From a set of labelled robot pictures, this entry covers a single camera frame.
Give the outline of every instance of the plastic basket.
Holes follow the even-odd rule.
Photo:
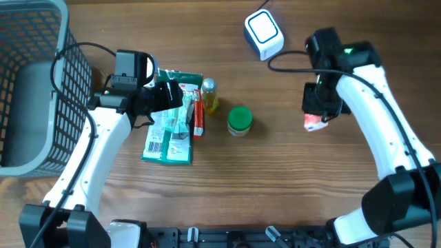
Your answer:
[[[0,0],[0,176],[56,176],[74,150],[85,115],[50,83],[55,52],[75,43],[63,1]],[[79,48],[57,62],[56,85],[86,105],[92,71]]]

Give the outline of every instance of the wood grain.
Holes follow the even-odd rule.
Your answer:
[[[370,149],[353,116],[306,133],[302,90],[313,75],[270,72],[243,37],[243,21],[259,1],[71,0],[70,27],[78,41],[153,54],[161,68],[200,72],[216,80],[220,110],[206,117],[194,142],[191,166],[140,161],[147,130],[134,130],[106,182],[99,219],[145,220],[150,227],[232,227],[323,224],[360,206],[377,182]],[[397,102],[422,142],[441,156],[441,8],[439,1],[270,1],[285,35],[285,49],[335,26],[345,43],[372,42]],[[83,49],[104,73],[113,60]],[[277,62],[310,67],[292,56]],[[226,128],[228,111],[254,115],[243,138]],[[26,203],[39,203],[55,178],[0,179],[0,247],[22,247],[17,223]],[[430,243],[429,226],[403,233],[416,247]]]

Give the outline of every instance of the white cube device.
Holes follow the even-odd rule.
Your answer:
[[[283,47],[283,34],[268,10],[258,10],[247,17],[243,32],[261,61],[275,55]]]

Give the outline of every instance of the red packet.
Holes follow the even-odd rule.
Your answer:
[[[194,132],[193,138],[200,139],[204,132],[203,124],[203,104],[200,90],[194,90]]]
[[[322,122],[322,116],[317,116],[314,114],[305,114],[305,129],[308,132],[321,130],[328,126],[328,122]]]

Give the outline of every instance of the green lid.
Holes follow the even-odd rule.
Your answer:
[[[251,126],[253,115],[246,107],[234,107],[228,114],[228,124],[236,131],[246,130]]]

